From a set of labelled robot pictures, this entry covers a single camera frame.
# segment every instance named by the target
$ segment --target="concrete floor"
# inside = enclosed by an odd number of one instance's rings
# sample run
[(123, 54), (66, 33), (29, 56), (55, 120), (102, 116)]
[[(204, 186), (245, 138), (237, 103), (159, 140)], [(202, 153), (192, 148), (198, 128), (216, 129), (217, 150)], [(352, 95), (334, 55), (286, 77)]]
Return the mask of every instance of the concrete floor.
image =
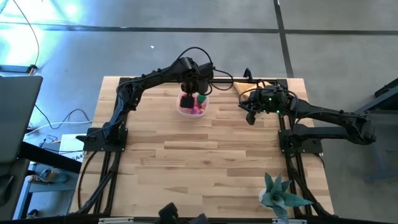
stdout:
[[(272, 0), (17, 2), (31, 22), (45, 24), (278, 28)], [(394, 0), (279, 2), (286, 29), (398, 30), (395, 10), (398, 2)], [(0, 22), (24, 22), (24, 19), (10, 1), (0, 14)], [(0, 29), (0, 64), (31, 64), (37, 49), (29, 27), (5, 27)], [(37, 74), (44, 77), (37, 104), (54, 122), (75, 108), (85, 110), (92, 118), (103, 76), (138, 75), (166, 67), (190, 46), (203, 47), (218, 68), (236, 76), (249, 67), (256, 77), (287, 77), (279, 34), (35, 31), (40, 44)], [(370, 101), (376, 90), (397, 78), (396, 35), (287, 35), (286, 38), (294, 77), (305, 79), (309, 100), (314, 105), (355, 110)], [(206, 60), (200, 52), (188, 55), (198, 62)], [(398, 143), (389, 142), (395, 140), (397, 126), (392, 121), (396, 118), (373, 118), (379, 124), (378, 133), (382, 133), (382, 141), (373, 146), (322, 141), (326, 176), (337, 215), (395, 223), (398, 179), (363, 181), (364, 176), (375, 172), (371, 149), (385, 153), (386, 148), (393, 149)], [(83, 120), (79, 114), (71, 117), (71, 121)], [(37, 111), (31, 121), (35, 126), (46, 124)], [(37, 144), (49, 133), (59, 138), (61, 134), (84, 133), (88, 126), (44, 129), (27, 141)], [(387, 157), (394, 162), (398, 154), (388, 153)], [(36, 198), (34, 203), (45, 204), (48, 198), (56, 197)], [(64, 200), (69, 199), (70, 195), (65, 194)]]

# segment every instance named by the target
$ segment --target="small toy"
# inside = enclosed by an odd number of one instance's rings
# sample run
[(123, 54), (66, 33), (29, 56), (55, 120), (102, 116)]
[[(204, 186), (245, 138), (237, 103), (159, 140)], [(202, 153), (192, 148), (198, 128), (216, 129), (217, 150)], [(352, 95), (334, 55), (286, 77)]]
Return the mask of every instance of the small toy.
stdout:
[(201, 114), (200, 109), (197, 106), (194, 106), (191, 110), (191, 114)]
[(198, 94), (197, 100), (198, 100), (198, 103), (203, 103), (206, 100), (206, 96)]
[(186, 95), (187, 95), (186, 93), (182, 93), (178, 97), (178, 101), (177, 101), (178, 106), (177, 107), (178, 107), (179, 112), (184, 113), (184, 114), (199, 115), (199, 114), (203, 114), (206, 111), (208, 98), (207, 98), (207, 96), (200, 95), (198, 93), (194, 93), (192, 95), (193, 96), (193, 107), (192, 108), (182, 108), (181, 101), (182, 101), (182, 98)]

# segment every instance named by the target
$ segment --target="wooden tabletop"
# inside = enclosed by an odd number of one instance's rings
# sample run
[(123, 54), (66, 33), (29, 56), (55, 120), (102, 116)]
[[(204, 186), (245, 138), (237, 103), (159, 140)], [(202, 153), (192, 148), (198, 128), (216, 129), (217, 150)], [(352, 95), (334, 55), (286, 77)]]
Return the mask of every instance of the wooden tabletop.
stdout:
[[(93, 127), (102, 127), (110, 119), (119, 78), (104, 77)], [(290, 91), (308, 100), (303, 79), (287, 80)], [(151, 88), (144, 92), (137, 111), (129, 113), (129, 138), (119, 166), (112, 216), (157, 217), (162, 207), (173, 202), (181, 217), (205, 213), (218, 218), (275, 218), (272, 210), (260, 206), (258, 196), (265, 187), (265, 172), (273, 178), (282, 174), (287, 180), (277, 115), (258, 114), (255, 125), (248, 125), (247, 113), (238, 108), (238, 94), (232, 88), (213, 89), (207, 114), (186, 118), (176, 109), (179, 93), (176, 83)], [(302, 123), (313, 126), (310, 119)], [(83, 203), (98, 185), (103, 156), (97, 153), (88, 164), (81, 187)], [(320, 159), (311, 154), (302, 157), (308, 188), (333, 213)], [(77, 210), (76, 197), (71, 212)], [(292, 209), (288, 212), (293, 217)]]

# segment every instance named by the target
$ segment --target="green object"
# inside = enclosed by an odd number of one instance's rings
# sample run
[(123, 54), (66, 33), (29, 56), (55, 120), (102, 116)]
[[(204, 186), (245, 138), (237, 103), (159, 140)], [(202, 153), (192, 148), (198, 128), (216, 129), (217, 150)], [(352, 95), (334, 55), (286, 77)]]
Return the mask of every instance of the green object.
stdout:
[(275, 215), (283, 220), (286, 224), (289, 223), (287, 216), (286, 207), (300, 207), (304, 205), (312, 204), (311, 201), (305, 200), (295, 194), (286, 193), (285, 191), (289, 187), (291, 180), (281, 182), (282, 177), (276, 178), (275, 182), (271, 176), (266, 173), (265, 176), (267, 190), (262, 196), (261, 203), (274, 210)]
[(206, 96), (201, 94), (198, 95), (198, 103), (203, 103), (206, 100)]

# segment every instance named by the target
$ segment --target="black cable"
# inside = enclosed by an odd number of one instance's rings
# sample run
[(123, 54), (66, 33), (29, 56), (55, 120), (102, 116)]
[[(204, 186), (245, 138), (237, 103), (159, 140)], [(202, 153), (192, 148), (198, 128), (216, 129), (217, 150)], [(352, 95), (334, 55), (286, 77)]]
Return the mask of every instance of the black cable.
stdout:
[(230, 85), (228, 88), (226, 88), (226, 89), (222, 89), (222, 88), (219, 88), (219, 87), (215, 86), (214, 84), (212, 84), (212, 82), (209, 81), (209, 85), (210, 85), (210, 86), (213, 86), (213, 87), (216, 88), (217, 90), (221, 90), (221, 91), (230, 90), (230, 89), (234, 86), (234, 77), (233, 77), (231, 74), (229, 74), (229, 73), (226, 72), (226, 71), (218, 70), (218, 69), (216, 69), (216, 67), (214, 67), (213, 70), (216, 71), (216, 72), (224, 73), (224, 74), (228, 75), (229, 77), (231, 77), (231, 85)]
[(85, 175), (86, 169), (87, 169), (87, 165), (90, 163), (90, 161), (93, 159), (94, 155), (97, 153), (97, 151), (94, 151), (90, 157), (87, 159), (86, 164), (83, 167), (83, 170), (81, 171), (80, 174), (80, 179), (79, 179), (79, 184), (77, 187), (77, 206), (79, 209), (81, 209), (81, 195), (80, 195), (80, 189), (81, 189), (81, 182), (83, 180), (83, 176)]
[(3, 9), (7, 6), (8, 0), (3, 0), (2, 3), (0, 4), (0, 14), (3, 11)]
[(325, 162), (323, 161), (322, 157), (318, 153), (314, 153), (315, 156), (317, 156), (319, 159), (321, 159), (323, 168), (325, 168)]
[(33, 124), (29, 121), (30, 126), (32, 127), (32, 129), (36, 129), (35, 126), (33, 126)]
[(77, 150), (77, 151), (58, 151), (58, 150), (49, 149), (49, 148), (44, 148), (44, 147), (43, 147), (42, 149), (45, 149), (45, 150), (48, 150), (48, 151), (52, 151), (52, 152), (66, 152), (66, 154), (72, 153), (72, 152), (83, 152), (83, 150)]
[(56, 136), (54, 136), (54, 135), (51, 135), (51, 134), (48, 134), (48, 135), (46, 135), (45, 137), (46, 137), (47, 139), (51, 140), (50, 143), (53, 143), (53, 142), (55, 142), (55, 141), (58, 140), (58, 137), (56, 137)]
[(203, 94), (203, 96), (208, 96), (208, 95), (210, 95), (211, 92), (213, 92), (212, 85), (209, 85), (209, 87), (210, 87), (210, 91), (208, 93)]
[(19, 9), (19, 11), (21, 12), (21, 14), (24, 16), (26, 22), (28, 23), (28, 25), (29, 25), (30, 29), (32, 30), (33, 35), (34, 35), (34, 37), (35, 37), (36, 44), (37, 44), (37, 55), (36, 55), (36, 60), (35, 60), (34, 65), (36, 65), (36, 64), (37, 64), (37, 60), (39, 59), (39, 55), (40, 55), (39, 41), (37, 40), (37, 36), (36, 36), (35, 30), (33, 30), (33, 27), (32, 27), (32, 25), (30, 24), (29, 20), (26, 18), (24, 12), (23, 12), (22, 9), (19, 7), (18, 3), (17, 3), (15, 0), (13, 0), (13, 1), (14, 1), (15, 5), (17, 6), (17, 8)]
[(65, 122), (65, 121), (68, 119), (68, 117), (69, 117), (70, 115), (72, 115), (72, 113), (75, 112), (75, 111), (81, 111), (81, 112), (84, 114), (86, 120), (87, 120), (87, 121), (90, 121), (90, 119), (88, 118), (86, 112), (83, 111), (82, 109), (77, 108), (77, 109), (74, 109), (73, 111), (69, 112), (68, 115), (65, 117), (65, 119), (63, 119), (63, 121), (60, 123), (60, 125), (58, 125), (58, 127), (55, 128), (55, 127), (53, 127), (53, 126), (51, 125), (51, 122), (50, 122), (49, 118), (43, 113), (43, 111), (40, 110), (40, 108), (39, 108), (37, 105), (35, 105), (35, 107), (36, 107), (36, 108), (40, 111), (40, 113), (45, 117), (45, 119), (46, 119), (47, 122), (49, 123), (51, 129), (58, 129), (58, 128), (60, 128), (61, 125), (63, 125), (63, 122)]
[(266, 86), (266, 83), (265, 83), (265, 81), (264, 80), (262, 80), (262, 79), (258, 79), (257, 80), (257, 82), (256, 82), (256, 85), (257, 85), (257, 88), (260, 88), (260, 86), (259, 86), (259, 83), (262, 83), (262, 85), (263, 85), (263, 87), (265, 87)]

